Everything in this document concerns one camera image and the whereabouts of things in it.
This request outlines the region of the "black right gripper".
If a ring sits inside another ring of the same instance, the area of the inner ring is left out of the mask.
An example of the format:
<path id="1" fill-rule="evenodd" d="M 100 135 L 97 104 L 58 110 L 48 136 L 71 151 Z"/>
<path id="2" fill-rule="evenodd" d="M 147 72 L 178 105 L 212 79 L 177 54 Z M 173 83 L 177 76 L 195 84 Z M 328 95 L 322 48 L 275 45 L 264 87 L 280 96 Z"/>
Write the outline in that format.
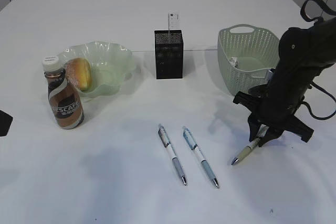
<path id="1" fill-rule="evenodd" d="M 262 96 L 253 97 L 241 91 L 235 95 L 233 102 L 251 112 L 247 119 L 250 142 L 263 124 L 269 129 L 260 139 L 259 147 L 281 137 L 284 131 L 300 136 L 304 142 L 312 137 L 313 129 L 295 117 L 295 112 L 308 86 L 322 71 L 322 65 L 311 60 L 318 39 L 314 28 L 289 28 L 280 40 L 280 60 Z"/>

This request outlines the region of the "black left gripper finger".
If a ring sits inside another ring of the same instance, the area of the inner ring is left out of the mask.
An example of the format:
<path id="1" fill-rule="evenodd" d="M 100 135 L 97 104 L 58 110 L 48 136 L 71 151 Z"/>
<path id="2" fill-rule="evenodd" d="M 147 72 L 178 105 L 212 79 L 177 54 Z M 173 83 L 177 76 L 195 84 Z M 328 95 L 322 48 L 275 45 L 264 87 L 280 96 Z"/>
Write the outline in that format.
<path id="1" fill-rule="evenodd" d="M 0 110 L 0 137 L 6 136 L 10 129 L 13 117 Z"/>

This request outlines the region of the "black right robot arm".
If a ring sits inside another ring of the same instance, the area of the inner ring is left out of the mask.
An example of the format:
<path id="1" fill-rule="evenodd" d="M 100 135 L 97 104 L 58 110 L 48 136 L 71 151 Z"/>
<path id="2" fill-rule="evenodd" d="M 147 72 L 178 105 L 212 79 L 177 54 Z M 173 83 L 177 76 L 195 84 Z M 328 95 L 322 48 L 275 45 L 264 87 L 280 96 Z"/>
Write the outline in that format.
<path id="1" fill-rule="evenodd" d="M 261 127 L 268 127 L 258 143 L 279 138 L 288 131 L 308 142 L 313 129 L 299 120 L 295 113 L 304 104 L 304 94 L 314 85 L 314 78 L 335 64 L 335 19 L 316 22 L 308 29 L 290 27 L 278 46 L 279 62 L 267 84 L 253 87 L 249 93 L 238 92 L 233 102 L 250 112 L 249 141 Z"/>

